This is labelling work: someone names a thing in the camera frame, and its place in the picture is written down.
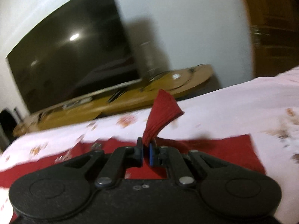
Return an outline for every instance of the white wall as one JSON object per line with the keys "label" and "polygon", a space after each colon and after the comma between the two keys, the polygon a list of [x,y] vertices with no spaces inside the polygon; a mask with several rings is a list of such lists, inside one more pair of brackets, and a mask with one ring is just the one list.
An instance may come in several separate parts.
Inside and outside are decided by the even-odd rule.
{"label": "white wall", "polygon": [[[27,108],[6,56],[38,22],[69,0],[0,0],[0,110]],[[212,64],[223,87],[251,79],[249,25],[242,0],[117,0],[137,59],[152,41],[169,69]]]}

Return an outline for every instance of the bed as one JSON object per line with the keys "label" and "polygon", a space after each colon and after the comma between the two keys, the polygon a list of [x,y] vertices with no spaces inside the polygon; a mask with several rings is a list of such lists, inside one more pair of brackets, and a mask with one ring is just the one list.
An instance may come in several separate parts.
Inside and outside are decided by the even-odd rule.
{"label": "bed", "polygon": [[[282,189],[275,217],[299,221],[299,67],[178,102],[185,114],[158,135],[168,139],[221,139],[250,134],[266,174]],[[150,109],[26,134],[0,157],[0,171],[72,148],[79,141],[115,137],[136,142]],[[0,223],[13,214],[8,189],[0,188]]]}

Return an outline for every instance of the wooden door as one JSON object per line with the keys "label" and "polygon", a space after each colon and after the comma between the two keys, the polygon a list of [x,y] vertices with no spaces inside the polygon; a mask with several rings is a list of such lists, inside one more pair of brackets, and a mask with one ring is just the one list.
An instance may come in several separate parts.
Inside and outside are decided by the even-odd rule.
{"label": "wooden door", "polygon": [[299,65],[299,0],[245,0],[255,61],[253,76],[276,76]]}

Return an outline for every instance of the red cloth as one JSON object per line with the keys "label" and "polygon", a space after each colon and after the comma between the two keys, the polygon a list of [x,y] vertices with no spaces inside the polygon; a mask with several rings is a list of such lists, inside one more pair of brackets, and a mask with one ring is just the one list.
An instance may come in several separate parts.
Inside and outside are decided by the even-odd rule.
{"label": "red cloth", "polygon": [[143,132],[143,144],[147,147],[150,140],[156,138],[166,125],[183,115],[183,113],[174,97],[160,89]]}
{"label": "red cloth", "polygon": [[[149,115],[146,129],[143,134],[143,143],[145,147],[148,146],[150,140],[156,138],[158,133],[171,121],[178,118],[183,114],[183,111],[177,105],[175,99],[167,92],[160,90],[157,98],[154,101],[151,113]],[[210,155],[223,159],[225,161],[249,168],[251,170],[265,174],[265,169],[255,155],[249,135],[236,136],[220,140],[168,140],[156,138],[158,146],[167,145],[179,149],[181,153],[187,153],[190,149],[197,149],[206,152]],[[117,147],[120,146],[135,146],[132,142],[122,142],[114,138],[107,141],[96,141],[101,144],[101,148],[105,153],[112,153]],[[39,169],[59,163],[56,161],[61,158],[68,160],[69,158],[76,157],[87,153],[91,150],[94,142],[92,143],[78,143],[73,149],[63,153],[42,158],[35,162],[28,162],[21,165],[14,166],[4,172],[0,172],[0,186],[9,188],[11,184],[19,177],[28,173],[37,171]],[[152,168],[144,161],[141,168],[132,167],[127,169],[125,178],[130,179],[163,179],[166,178],[166,172],[163,168]]]}

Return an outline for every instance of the flat screen tv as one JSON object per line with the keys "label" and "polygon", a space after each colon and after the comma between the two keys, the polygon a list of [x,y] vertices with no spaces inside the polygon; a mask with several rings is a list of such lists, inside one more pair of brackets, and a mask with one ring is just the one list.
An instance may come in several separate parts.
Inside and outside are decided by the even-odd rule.
{"label": "flat screen tv", "polygon": [[70,0],[7,59],[31,113],[141,80],[114,0]]}

